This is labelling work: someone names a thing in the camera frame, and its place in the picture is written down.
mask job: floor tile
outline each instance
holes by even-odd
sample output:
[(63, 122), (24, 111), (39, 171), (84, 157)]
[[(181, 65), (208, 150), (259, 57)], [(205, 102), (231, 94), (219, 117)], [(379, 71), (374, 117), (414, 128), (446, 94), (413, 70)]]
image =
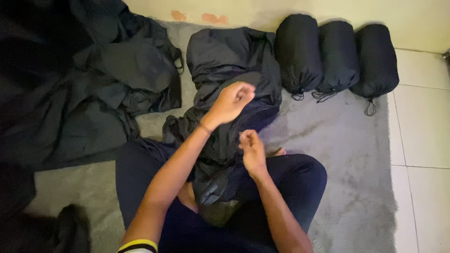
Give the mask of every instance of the floor tile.
[(450, 168), (450, 90), (394, 90), (407, 166)]
[(421, 253), (450, 252), (450, 169), (408, 167)]
[(396, 50), (400, 84), (450, 89), (445, 60), (440, 54)]
[(401, 142), (400, 127), (398, 125), (397, 109), (395, 106), (394, 93), (387, 94), (389, 115), (389, 142), (391, 144), (391, 164), (405, 165), (405, 155)]
[(397, 230), (395, 246), (397, 253), (417, 253), (417, 236), (414, 222), (413, 203), (406, 166), (392, 166), (392, 189), (397, 201)]

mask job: drawstring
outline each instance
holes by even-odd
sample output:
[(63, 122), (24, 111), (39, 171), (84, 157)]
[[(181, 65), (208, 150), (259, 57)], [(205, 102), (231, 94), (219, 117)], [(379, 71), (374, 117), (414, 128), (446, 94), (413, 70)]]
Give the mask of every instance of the drawstring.
[(291, 98), (293, 98), (294, 100), (297, 100), (297, 101), (301, 101), (305, 98), (305, 95), (303, 94), (303, 92), (300, 94), (292, 94)]
[[(371, 113), (369, 113), (369, 107), (370, 107), (370, 105), (373, 106), (373, 109), (372, 109), (372, 112), (371, 112)], [(373, 115), (375, 115), (376, 112), (377, 112), (377, 108), (375, 107), (375, 104), (374, 104), (373, 99), (370, 98), (370, 99), (369, 99), (369, 104), (367, 105), (367, 108), (366, 108), (366, 110), (364, 111), (364, 114), (367, 115), (367, 116), (373, 116)]]
[(312, 93), (312, 96), (313, 96), (315, 99), (318, 99), (318, 100), (319, 100), (319, 101), (317, 101), (317, 103), (322, 103), (322, 102), (325, 102), (325, 101), (327, 101), (328, 99), (334, 97), (337, 93), (338, 93), (337, 91), (334, 91), (333, 93), (326, 93), (326, 92), (321, 92), (321, 91), (314, 91), (314, 92)]

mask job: cream wall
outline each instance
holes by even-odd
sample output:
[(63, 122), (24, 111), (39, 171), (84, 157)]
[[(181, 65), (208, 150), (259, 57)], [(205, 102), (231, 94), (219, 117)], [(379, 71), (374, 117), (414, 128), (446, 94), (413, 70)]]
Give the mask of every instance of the cream wall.
[(450, 48), (450, 0), (125, 0), (132, 12), (174, 21), (179, 11), (186, 22), (211, 24), (202, 14), (228, 18), (216, 26), (274, 32), (289, 14), (311, 14), (318, 22), (344, 18), (354, 28), (382, 21), (391, 31), (396, 48), (443, 53)]

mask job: gray rug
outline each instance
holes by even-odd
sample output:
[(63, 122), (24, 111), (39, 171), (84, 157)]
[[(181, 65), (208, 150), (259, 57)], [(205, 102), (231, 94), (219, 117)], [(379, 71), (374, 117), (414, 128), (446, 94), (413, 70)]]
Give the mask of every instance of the gray rug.
[[(186, 53), (190, 35), (205, 26), (163, 23), (172, 43)], [(143, 137), (162, 139), (168, 115), (182, 116), (196, 93), (189, 70), (182, 74), (183, 106), (137, 118)], [(294, 101), (283, 91), (277, 119), (261, 132), (266, 151), (317, 158), (328, 184), (311, 224), (316, 252), (395, 252), (396, 204), (392, 192), (387, 99), (376, 99), (377, 113), (364, 115), (367, 101), (346, 90), (317, 104), (310, 93)], [(114, 161), (36, 173), (37, 197), (29, 212), (56, 216), (71, 203), (90, 219), (92, 252), (115, 252), (124, 233), (115, 191)]]

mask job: wall stain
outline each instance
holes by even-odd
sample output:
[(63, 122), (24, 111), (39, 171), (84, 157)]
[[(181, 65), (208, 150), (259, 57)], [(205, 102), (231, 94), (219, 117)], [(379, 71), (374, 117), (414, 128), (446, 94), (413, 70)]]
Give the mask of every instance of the wall stain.
[(202, 14), (202, 20), (208, 23), (222, 23), (222, 24), (228, 24), (228, 16), (221, 15), (219, 18), (214, 14), (209, 13), (203, 13)]
[(173, 19), (176, 21), (186, 21), (186, 15), (178, 10), (173, 10), (170, 14), (172, 14)]

